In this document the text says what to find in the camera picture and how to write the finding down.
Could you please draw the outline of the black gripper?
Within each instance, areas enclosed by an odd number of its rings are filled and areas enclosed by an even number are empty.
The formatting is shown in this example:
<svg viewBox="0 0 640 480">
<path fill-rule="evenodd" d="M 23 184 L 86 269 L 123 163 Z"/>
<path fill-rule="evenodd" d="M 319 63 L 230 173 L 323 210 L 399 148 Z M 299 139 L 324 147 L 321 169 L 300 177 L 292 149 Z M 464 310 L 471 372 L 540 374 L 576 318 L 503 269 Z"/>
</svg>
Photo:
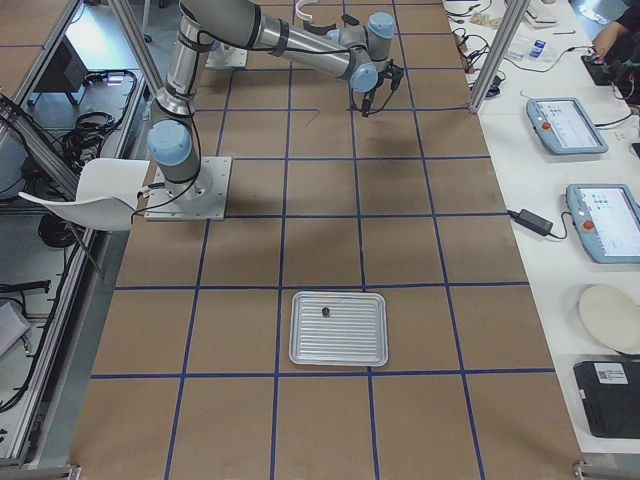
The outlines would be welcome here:
<svg viewBox="0 0 640 480">
<path fill-rule="evenodd" d="M 390 99 L 400 87 L 402 79 L 403 67 L 396 65 L 393 60 L 390 60 L 388 65 L 378 73 L 376 86 L 363 96 L 361 103 L 361 115 L 363 117 L 368 117 L 370 115 L 372 100 L 375 98 L 376 91 L 378 88 L 382 87 L 387 80 L 390 81 L 390 94 L 388 95 L 388 99 Z"/>
</svg>

